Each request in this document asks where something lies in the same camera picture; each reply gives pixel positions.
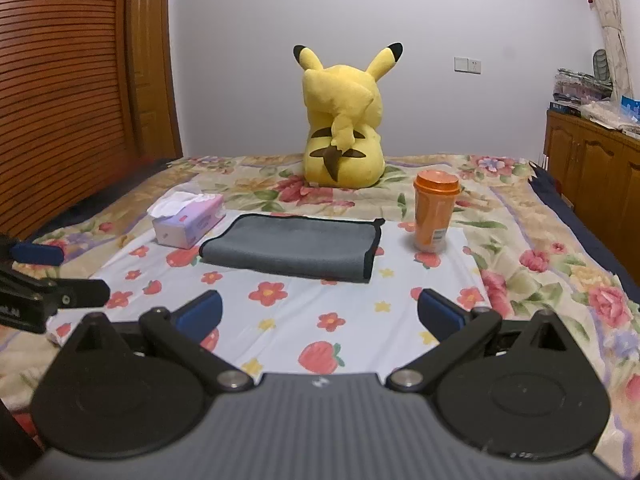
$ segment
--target orange lid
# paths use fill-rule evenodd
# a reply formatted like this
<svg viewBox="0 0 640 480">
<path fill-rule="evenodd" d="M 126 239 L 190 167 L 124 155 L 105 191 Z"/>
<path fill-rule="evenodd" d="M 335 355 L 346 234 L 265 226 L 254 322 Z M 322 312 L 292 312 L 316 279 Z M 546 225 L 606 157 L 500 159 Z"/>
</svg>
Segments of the orange lid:
<svg viewBox="0 0 640 480">
<path fill-rule="evenodd" d="M 456 195 L 460 193 L 460 182 L 455 175 L 446 171 L 425 170 L 418 173 L 414 187 L 425 193 Z"/>
</svg>

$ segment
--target white strawberry print cloth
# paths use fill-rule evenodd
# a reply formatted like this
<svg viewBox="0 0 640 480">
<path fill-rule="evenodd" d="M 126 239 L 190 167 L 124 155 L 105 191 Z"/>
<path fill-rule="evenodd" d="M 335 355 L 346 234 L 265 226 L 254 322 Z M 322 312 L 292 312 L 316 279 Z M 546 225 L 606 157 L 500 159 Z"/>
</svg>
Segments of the white strawberry print cloth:
<svg viewBox="0 0 640 480">
<path fill-rule="evenodd" d="M 200 242 L 222 234 L 226 218 Z M 489 305 L 461 228 L 447 232 L 438 255 L 412 245 L 414 225 L 389 222 L 369 283 L 291 278 L 206 264 L 190 250 L 157 245 L 152 230 L 119 251 L 95 275 L 111 287 L 101 310 L 112 321 L 136 320 L 154 306 L 177 310 L 208 289 L 223 298 L 220 325 L 201 343 L 258 380 L 265 372 L 376 372 L 384 380 L 436 344 L 417 316 L 422 288 L 470 310 Z M 88 310 L 61 310 L 49 321 L 60 344 Z"/>
</svg>

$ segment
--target stuffed animal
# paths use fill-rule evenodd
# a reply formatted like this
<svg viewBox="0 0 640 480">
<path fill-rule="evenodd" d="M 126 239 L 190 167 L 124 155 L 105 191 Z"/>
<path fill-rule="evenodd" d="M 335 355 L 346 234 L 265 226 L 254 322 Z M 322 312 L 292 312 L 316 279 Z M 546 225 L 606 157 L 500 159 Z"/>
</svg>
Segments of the stuffed animal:
<svg viewBox="0 0 640 480">
<path fill-rule="evenodd" d="M 305 69 L 302 92 L 310 127 L 303 159 L 306 180 L 323 187 L 372 186 L 385 171 L 376 132 L 382 120 L 376 82 L 396 64 L 402 45 L 386 47 L 364 72 L 346 65 L 324 68 L 306 46 L 297 45 L 293 54 Z"/>
</svg>

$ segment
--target orange cup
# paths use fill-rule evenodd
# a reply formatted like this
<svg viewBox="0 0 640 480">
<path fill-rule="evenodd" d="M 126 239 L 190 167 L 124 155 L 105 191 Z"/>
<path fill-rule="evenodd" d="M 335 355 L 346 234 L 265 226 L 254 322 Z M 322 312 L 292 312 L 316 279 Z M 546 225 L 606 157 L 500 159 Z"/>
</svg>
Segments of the orange cup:
<svg viewBox="0 0 640 480">
<path fill-rule="evenodd" d="M 460 194 L 460 182 L 446 171 L 425 170 L 414 180 L 415 246 L 427 253 L 445 247 L 445 235 Z"/>
</svg>

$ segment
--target black ear tip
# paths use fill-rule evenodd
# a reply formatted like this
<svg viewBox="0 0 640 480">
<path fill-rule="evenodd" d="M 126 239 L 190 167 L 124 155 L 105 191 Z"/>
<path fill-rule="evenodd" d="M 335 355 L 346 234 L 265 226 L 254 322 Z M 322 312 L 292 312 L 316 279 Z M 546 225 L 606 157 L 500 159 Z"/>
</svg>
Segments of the black ear tip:
<svg viewBox="0 0 640 480">
<path fill-rule="evenodd" d="M 400 56 L 402 56 L 402 43 L 392 43 L 387 48 L 391 49 L 391 52 L 394 55 L 394 59 L 397 62 L 398 59 L 400 59 Z"/>
<path fill-rule="evenodd" d="M 302 52 L 304 48 L 306 48 L 304 45 L 296 45 L 293 48 L 293 55 L 296 57 L 297 62 L 300 62 L 300 52 Z"/>
</svg>

